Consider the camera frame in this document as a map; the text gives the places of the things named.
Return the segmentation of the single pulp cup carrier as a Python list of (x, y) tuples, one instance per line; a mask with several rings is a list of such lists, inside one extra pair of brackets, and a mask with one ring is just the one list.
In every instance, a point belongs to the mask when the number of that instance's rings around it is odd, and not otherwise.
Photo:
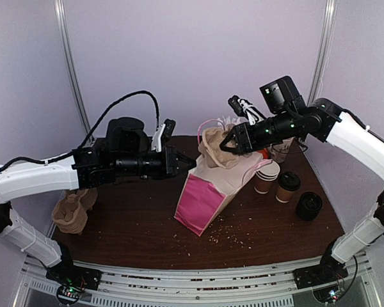
[(225, 129), (222, 127), (210, 127), (202, 132), (202, 140), (198, 146), (198, 151), (202, 154), (209, 168), (231, 169), (237, 166), (240, 158), (252, 156), (252, 153), (239, 156), (221, 150), (220, 143), (233, 127), (233, 124), (226, 125)]

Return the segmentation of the white pink paper bag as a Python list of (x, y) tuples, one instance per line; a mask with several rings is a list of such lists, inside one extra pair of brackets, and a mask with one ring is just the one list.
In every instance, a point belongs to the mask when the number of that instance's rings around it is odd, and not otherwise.
[[(197, 132), (198, 146), (202, 132), (210, 127), (222, 127), (216, 119), (203, 122)], [(188, 171), (174, 218), (201, 236), (221, 211), (253, 178), (256, 171), (272, 162), (261, 153), (254, 152), (249, 158), (240, 158), (231, 169), (209, 168), (202, 154), (196, 159), (196, 167)]]

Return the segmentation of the stack of brown paper cups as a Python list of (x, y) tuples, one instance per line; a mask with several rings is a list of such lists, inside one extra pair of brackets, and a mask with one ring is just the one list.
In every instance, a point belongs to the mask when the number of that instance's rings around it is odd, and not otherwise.
[(272, 183), (280, 174), (280, 166), (275, 161), (261, 166), (255, 173), (254, 189), (259, 194), (267, 194)]

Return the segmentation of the black cup lid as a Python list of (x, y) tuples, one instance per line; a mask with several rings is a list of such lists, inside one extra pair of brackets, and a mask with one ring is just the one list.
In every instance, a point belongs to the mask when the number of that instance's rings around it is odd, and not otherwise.
[(278, 176), (278, 184), (286, 191), (297, 191), (301, 187), (301, 180), (294, 172), (285, 171)]

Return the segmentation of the single brown paper cup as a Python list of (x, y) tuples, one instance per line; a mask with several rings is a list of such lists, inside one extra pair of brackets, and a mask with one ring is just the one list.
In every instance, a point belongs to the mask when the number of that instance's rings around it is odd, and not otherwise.
[(280, 203), (289, 203), (294, 193), (300, 188), (301, 182), (299, 180), (283, 180), (278, 181), (278, 188), (276, 190), (275, 198)]

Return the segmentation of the stack of black cup lids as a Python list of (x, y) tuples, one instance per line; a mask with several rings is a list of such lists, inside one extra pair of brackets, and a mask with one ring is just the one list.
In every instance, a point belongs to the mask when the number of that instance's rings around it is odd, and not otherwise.
[(296, 215), (303, 221), (313, 221), (323, 207), (322, 198), (313, 192), (303, 193), (296, 206)]

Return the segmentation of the stack of pulp cup carriers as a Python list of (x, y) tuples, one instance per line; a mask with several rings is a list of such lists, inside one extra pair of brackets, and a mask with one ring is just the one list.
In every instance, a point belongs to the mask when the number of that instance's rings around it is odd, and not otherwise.
[(52, 221), (61, 233), (81, 235), (88, 221), (89, 210), (97, 201), (96, 188), (65, 190), (52, 211)]

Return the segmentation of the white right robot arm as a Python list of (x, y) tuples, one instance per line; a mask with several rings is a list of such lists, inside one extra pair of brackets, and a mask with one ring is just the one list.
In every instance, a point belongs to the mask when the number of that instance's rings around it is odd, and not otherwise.
[[(235, 114), (246, 118), (232, 128), (220, 148), (234, 155), (252, 153), (289, 138), (316, 140), (342, 151), (351, 164), (359, 164), (365, 173), (384, 184), (384, 140), (351, 111), (327, 98), (306, 104), (291, 77), (283, 76), (260, 87), (270, 117), (264, 116), (251, 102), (234, 95), (228, 104)], [(360, 221), (328, 246), (316, 267), (316, 278), (329, 282), (358, 252), (384, 235), (384, 190)]]

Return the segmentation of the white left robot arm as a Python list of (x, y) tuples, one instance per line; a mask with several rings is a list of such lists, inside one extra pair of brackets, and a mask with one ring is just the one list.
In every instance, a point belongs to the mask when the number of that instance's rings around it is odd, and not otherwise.
[(0, 165), (0, 237), (37, 258), (66, 284), (79, 279), (67, 248), (36, 231), (12, 209), (11, 201), (24, 196), (60, 190), (91, 189), (112, 184), (122, 177), (161, 180), (173, 178), (196, 166), (194, 159), (173, 146), (175, 121), (165, 120), (148, 137), (141, 120), (110, 120), (106, 136), (90, 146), (37, 163)]

